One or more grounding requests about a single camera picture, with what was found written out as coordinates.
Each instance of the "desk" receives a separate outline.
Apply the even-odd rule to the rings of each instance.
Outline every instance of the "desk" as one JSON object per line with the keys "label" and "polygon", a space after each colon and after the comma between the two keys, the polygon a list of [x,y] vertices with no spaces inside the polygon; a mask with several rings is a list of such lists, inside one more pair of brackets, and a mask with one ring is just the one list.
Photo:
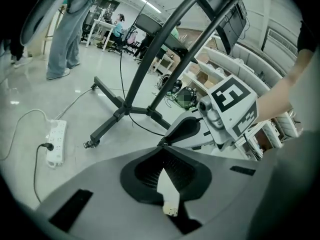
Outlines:
{"label": "desk", "polygon": [[106,22],[103,22],[103,21],[100,21],[100,20],[98,20],[98,19],[95,19],[95,20],[94,20],[94,23],[93,23],[93,25],[92,25],[92,28],[91,28],[89,37],[88,37],[88,41],[86,41],[85,48],[88,48],[88,46],[89,46],[89,42],[90,42],[90,40],[91,40],[91,36],[92,36],[92,33],[93,33],[96,25],[99,25],[99,28],[106,28],[106,29],[109,30],[109,35],[107,36],[107,38],[106,38],[106,40],[105,40],[105,42],[104,42],[103,49],[102,49],[102,51],[104,52],[105,49],[106,49],[107,43],[108,43],[108,41],[109,41],[110,35],[111,35],[111,33],[112,33],[112,30],[114,30],[114,28],[115,28],[116,26],[115,26],[115,25],[112,25],[112,24],[109,24],[109,23],[106,23]]}
{"label": "desk", "polygon": [[[161,62],[162,62],[163,60],[170,62],[169,65],[166,67],[166,70],[165,70],[164,72],[158,69],[158,68],[159,68],[159,65],[161,64]],[[168,73],[170,67],[172,66],[172,64],[173,64],[174,62],[175,62],[175,61],[174,61],[173,59],[171,59],[168,55],[165,54],[165,55],[163,56],[163,58],[160,59],[159,62],[156,64],[153,72],[156,72],[157,70],[159,70],[162,74],[165,75],[165,74]]]}

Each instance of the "person's arm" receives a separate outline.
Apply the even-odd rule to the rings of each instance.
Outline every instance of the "person's arm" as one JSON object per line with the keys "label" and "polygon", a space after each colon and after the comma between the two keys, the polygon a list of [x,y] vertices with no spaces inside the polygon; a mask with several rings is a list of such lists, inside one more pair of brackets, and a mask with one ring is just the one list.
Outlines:
{"label": "person's arm", "polygon": [[309,64],[313,52],[303,49],[298,53],[296,62],[291,71],[282,78],[270,91],[257,100],[259,116],[255,123],[259,123],[278,115],[281,115],[291,109],[289,102],[290,88],[296,83],[299,76]]}

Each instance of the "sneaker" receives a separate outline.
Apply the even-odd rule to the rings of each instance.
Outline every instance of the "sneaker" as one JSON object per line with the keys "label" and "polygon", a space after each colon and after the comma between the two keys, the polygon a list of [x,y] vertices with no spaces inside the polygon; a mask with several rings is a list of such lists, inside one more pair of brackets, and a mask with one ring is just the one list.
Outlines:
{"label": "sneaker", "polygon": [[63,78],[63,77],[66,77],[66,76],[69,75],[69,74],[70,74],[70,69],[69,69],[69,68],[66,68],[66,69],[64,70],[63,75],[61,75],[61,76],[54,76],[54,77],[50,77],[50,78],[47,77],[47,79],[48,79],[48,80],[52,80],[52,79],[56,79],[56,78]]}
{"label": "sneaker", "polygon": [[78,63],[77,63],[77,64],[75,64],[74,66],[71,66],[71,67],[70,67],[70,66],[68,66],[68,68],[69,68],[69,69],[74,69],[76,66],[79,66],[79,65],[80,65],[80,62],[78,62]]}
{"label": "sneaker", "polygon": [[13,56],[13,55],[11,55],[11,64],[14,64],[15,62],[16,62],[16,60],[17,60],[17,57],[16,56]]}
{"label": "sneaker", "polygon": [[30,63],[31,61],[32,61],[32,57],[26,58],[26,57],[22,56],[19,60],[14,61],[13,66],[17,69],[20,66],[23,66],[23,65]]}

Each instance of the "white machine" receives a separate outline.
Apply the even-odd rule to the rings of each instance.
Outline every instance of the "white machine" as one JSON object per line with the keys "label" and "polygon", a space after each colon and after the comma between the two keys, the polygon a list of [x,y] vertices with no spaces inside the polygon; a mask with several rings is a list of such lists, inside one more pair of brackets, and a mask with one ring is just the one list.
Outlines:
{"label": "white machine", "polygon": [[186,111],[160,142],[179,148],[215,143],[222,151],[235,143],[258,117],[257,94],[230,75],[207,91],[197,108]]}

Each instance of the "jeans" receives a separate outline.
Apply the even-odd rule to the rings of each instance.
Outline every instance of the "jeans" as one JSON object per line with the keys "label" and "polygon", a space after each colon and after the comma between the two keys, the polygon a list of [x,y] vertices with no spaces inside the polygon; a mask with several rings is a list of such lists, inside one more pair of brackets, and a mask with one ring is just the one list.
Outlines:
{"label": "jeans", "polygon": [[61,77],[79,63],[82,25],[95,0],[68,0],[67,10],[53,34],[46,77]]}

